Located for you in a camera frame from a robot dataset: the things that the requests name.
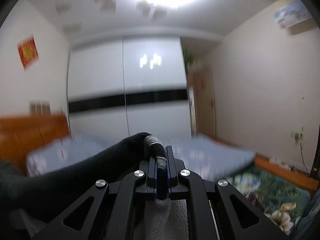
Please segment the wooden door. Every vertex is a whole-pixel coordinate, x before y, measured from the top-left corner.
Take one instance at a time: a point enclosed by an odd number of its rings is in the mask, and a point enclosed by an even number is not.
[[[215,139],[215,112],[211,70],[207,67],[193,72],[197,132]]]

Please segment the orange wooden headboard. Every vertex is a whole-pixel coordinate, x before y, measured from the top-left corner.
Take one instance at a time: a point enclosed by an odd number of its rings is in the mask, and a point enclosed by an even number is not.
[[[0,118],[0,159],[13,163],[26,175],[29,152],[69,135],[63,115]]]

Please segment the red and yellow wall decoration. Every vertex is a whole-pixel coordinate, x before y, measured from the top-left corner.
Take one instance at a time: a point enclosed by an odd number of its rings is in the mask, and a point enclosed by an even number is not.
[[[29,39],[18,44],[18,51],[24,69],[26,70],[32,63],[39,59],[38,51],[35,44],[35,39]]]

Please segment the white glossy panel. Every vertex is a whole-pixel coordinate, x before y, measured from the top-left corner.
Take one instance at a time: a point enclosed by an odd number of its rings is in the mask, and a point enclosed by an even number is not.
[[[127,106],[130,135],[148,132],[161,139],[191,137],[189,102]]]
[[[125,107],[70,114],[69,120],[71,134],[91,134],[112,144],[129,136]]]
[[[68,99],[123,93],[122,40],[71,52]]]
[[[180,38],[124,39],[123,50],[126,93],[186,87]],[[150,69],[155,53],[161,57],[161,63]],[[144,55],[147,60],[140,67]]]

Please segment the green floral blanket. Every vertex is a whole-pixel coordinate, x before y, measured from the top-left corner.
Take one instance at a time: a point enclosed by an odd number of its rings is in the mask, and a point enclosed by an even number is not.
[[[244,196],[254,194],[265,215],[287,235],[297,225],[310,201],[306,190],[254,165],[226,180]]]

